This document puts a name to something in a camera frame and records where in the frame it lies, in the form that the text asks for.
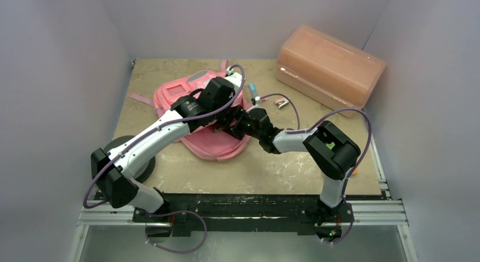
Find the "pink backpack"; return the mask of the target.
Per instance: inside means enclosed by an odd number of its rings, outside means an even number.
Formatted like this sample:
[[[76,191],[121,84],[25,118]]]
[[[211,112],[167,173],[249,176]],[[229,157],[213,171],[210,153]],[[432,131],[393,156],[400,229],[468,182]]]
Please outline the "pink backpack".
[[[214,77],[225,77],[227,59],[222,60],[220,71],[199,71],[193,75],[180,78],[160,85],[154,92],[152,99],[140,95],[130,94],[129,98],[153,106],[158,117],[171,108],[171,105],[181,96],[186,96],[196,89],[205,88],[207,82]],[[249,136],[237,139],[225,132],[213,132],[211,125],[202,127],[179,141],[193,154],[204,160],[228,160],[240,154],[250,141]]]

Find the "green book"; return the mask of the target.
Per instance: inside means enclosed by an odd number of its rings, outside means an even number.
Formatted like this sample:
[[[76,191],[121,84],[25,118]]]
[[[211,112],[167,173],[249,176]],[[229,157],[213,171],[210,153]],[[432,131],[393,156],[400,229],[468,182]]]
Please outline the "green book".
[[[217,132],[222,132],[225,126],[222,124],[215,123],[211,125],[210,128],[212,129],[213,132],[217,133]]]

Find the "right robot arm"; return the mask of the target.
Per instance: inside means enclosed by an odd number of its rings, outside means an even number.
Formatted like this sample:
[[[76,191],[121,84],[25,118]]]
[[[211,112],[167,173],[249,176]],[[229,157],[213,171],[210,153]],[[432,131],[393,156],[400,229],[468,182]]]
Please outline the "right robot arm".
[[[357,144],[330,121],[323,121],[312,130],[288,130],[275,127],[263,108],[229,112],[224,131],[241,139],[250,136],[262,149],[271,154],[307,152],[323,174],[319,195],[319,216],[330,221],[340,213],[343,188],[350,172],[361,155]]]

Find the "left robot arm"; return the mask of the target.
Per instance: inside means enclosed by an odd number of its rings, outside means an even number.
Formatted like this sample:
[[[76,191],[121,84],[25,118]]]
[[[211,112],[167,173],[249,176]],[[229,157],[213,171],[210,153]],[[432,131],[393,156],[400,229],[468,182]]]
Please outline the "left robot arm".
[[[243,92],[245,82],[245,76],[237,72],[216,76],[203,88],[178,97],[155,123],[130,140],[109,151],[95,149],[90,156],[92,182],[88,189],[97,187],[105,200],[89,204],[85,197],[83,207],[131,205],[145,210],[156,222],[165,220],[169,207],[162,192],[138,182],[134,175],[171,143],[224,118]]]

